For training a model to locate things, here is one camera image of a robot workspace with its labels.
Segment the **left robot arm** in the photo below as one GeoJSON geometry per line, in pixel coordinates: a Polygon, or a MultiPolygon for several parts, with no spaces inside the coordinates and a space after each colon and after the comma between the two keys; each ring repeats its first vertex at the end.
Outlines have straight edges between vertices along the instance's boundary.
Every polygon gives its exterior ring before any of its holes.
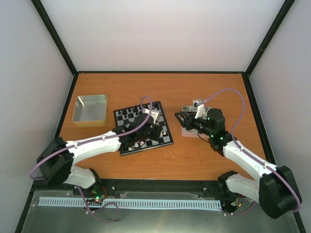
{"type": "Polygon", "coordinates": [[[157,124],[158,114],[144,110],[128,126],[118,126],[102,135],[77,141],[53,139],[37,158],[35,168],[39,169],[47,187],[63,183],[83,188],[90,195],[97,195],[101,183],[95,170],[77,167],[87,158],[103,153],[137,147],[147,139],[157,141],[162,127],[157,124]]]}

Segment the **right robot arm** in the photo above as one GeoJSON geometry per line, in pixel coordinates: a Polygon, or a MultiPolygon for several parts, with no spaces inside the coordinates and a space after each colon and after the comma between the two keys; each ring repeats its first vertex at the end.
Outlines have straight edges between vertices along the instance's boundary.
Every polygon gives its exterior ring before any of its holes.
{"type": "Polygon", "coordinates": [[[219,177],[222,192],[238,193],[253,200],[273,219],[299,210],[302,198],[292,171],[287,166],[271,164],[246,149],[225,129],[225,117],[220,109],[208,110],[206,118],[190,112],[174,115],[186,130],[207,135],[214,151],[238,164],[251,176],[248,179],[235,171],[223,174],[219,177]]]}

